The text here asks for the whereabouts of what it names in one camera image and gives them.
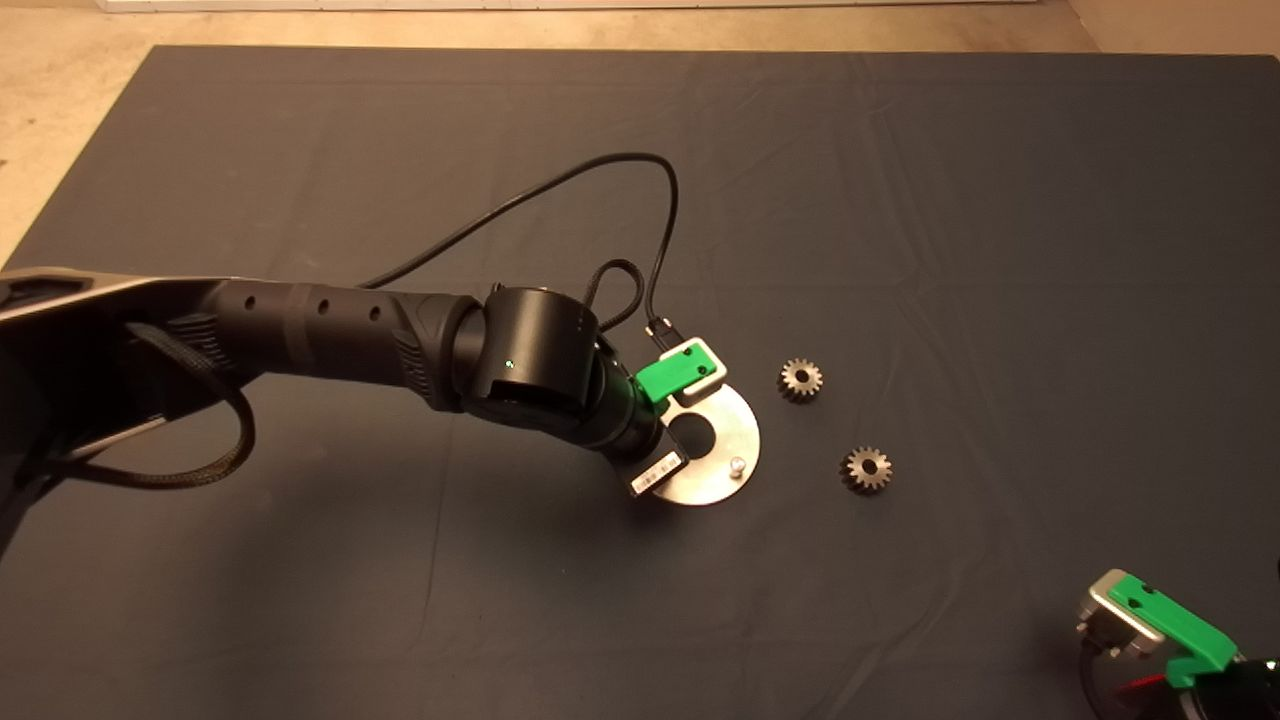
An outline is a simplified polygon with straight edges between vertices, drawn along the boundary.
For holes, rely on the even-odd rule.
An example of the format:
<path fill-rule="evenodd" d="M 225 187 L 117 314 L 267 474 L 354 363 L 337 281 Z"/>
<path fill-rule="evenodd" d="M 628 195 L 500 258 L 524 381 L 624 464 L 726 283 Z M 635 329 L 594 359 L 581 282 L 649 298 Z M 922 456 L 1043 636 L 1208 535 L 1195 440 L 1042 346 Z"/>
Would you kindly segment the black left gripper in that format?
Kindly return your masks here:
<path fill-rule="evenodd" d="M 634 498 L 657 492 L 690 464 L 655 405 L 608 355 L 593 359 L 585 410 L 564 441 L 599 454 Z"/>

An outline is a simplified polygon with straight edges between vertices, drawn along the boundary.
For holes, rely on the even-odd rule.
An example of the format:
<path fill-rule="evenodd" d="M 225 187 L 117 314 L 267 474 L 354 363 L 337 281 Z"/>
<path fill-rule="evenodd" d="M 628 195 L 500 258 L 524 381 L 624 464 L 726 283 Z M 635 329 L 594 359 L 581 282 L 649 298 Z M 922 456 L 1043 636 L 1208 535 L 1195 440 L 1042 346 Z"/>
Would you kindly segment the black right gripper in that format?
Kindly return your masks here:
<path fill-rule="evenodd" d="M 1167 691 L 1166 676 L 1140 676 L 1115 688 L 1116 697 L 1157 697 Z M 1244 682 L 1201 682 L 1172 689 L 1161 719 L 1245 719 Z"/>

